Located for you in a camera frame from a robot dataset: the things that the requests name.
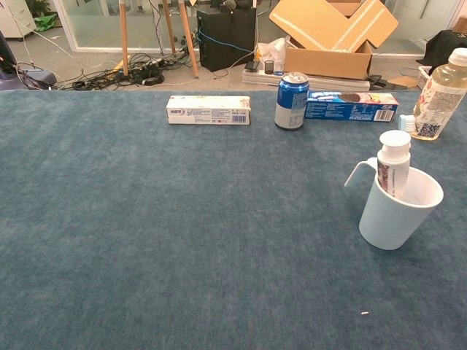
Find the blue soda can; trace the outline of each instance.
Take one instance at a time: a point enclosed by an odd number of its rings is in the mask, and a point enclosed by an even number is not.
[[[276,125],[284,129],[297,129],[304,123],[308,76],[296,71],[286,73],[277,91]]]

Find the floor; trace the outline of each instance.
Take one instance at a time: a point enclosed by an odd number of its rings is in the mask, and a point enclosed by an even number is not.
[[[9,40],[8,43],[20,62],[30,61],[25,45],[32,61],[38,66],[55,73],[58,80],[71,79],[80,74],[113,69],[121,61],[120,53],[77,53],[71,52],[62,28],[53,28],[42,33],[54,44],[42,37],[32,34],[24,42]],[[398,77],[401,73],[417,76],[419,64],[414,59],[385,58],[375,55],[371,66],[372,74],[381,74],[385,79]],[[217,78],[212,72],[199,66],[199,79],[194,79],[191,69],[182,67],[174,71],[164,72],[165,82],[152,87],[125,87],[125,90],[276,90],[276,87],[245,84],[242,82],[243,65],[233,67],[228,75]]]

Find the open cardboard box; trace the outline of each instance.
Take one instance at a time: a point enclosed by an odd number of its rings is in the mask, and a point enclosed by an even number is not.
[[[327,0],[327,2],[331,3],[331,5],[335,9],[340,11],[340,13],[342,13],[348,18],[352,17],[354,12],[359,10],[360,6],[362,6],[360,0]],[[379,6],[379,4],[376,4],[375,1],[372,0],[366,2],[366,6],[370,5],[374,8],[377,8]],[[290,12],[288,11],[293,11],[293,8],[282,8],[282,10],[279,12],[279,15],[283,15],[286,17],[290,14]],[[392,31],[397,26],[397,20],[393,18],[391,14],[389,14],[388,17],[385,8],[379,9],[378,13],[381,12],[384,12],[384,15],[381,15],[381,17],[378,17],[376,19],[374,17],[372,19],[368,19],[368,26],[370,26],[371,24],[375,24],[375,22],[377,22],[378,20],[382,21],[381,23],[377,23],[377,27],[373,27],[369,31],[369,37],[374,39],[371,41],[377,42],[378,44],[385,41],[386,38],[392,33]],[[300,32],[305,32],[305,34],[309,34],[306,36],[313,36],[313,33],[319,33],[319,31],[316,28],[307,28],[306,26],[308,26],[309,24],[303,18],[301,18],[300,15],[298,15],[297,20],[298,22],[296,23],[296,25],[300,26],[300,28],[302,28],[301,26],[303,26],[303,30],[300,30]],[[372,56],[371,45],[368,43],[368,41],[364,41],[356,50],[354,50],[354,52],[322,50],[318,47],[309,47],[306,49],[302,44],[299,44],[297,41],[291,40],[291,42],[293,43],[293,45],[288,45],[286,48],[284,65],[285,71],[299,71],[310,75],[321,75],[325,77],[338,77],[349,79],[366,79],[368,77],[368,73],[371,67]]]

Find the computer tower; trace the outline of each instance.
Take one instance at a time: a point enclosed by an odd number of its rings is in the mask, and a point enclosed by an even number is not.
[[[255,49],[255,8],[235,9],[233,13],[199,9],[197,17],[200,61],[210,71],[228,68]],[[253,57],[247,55],[236,64]]]

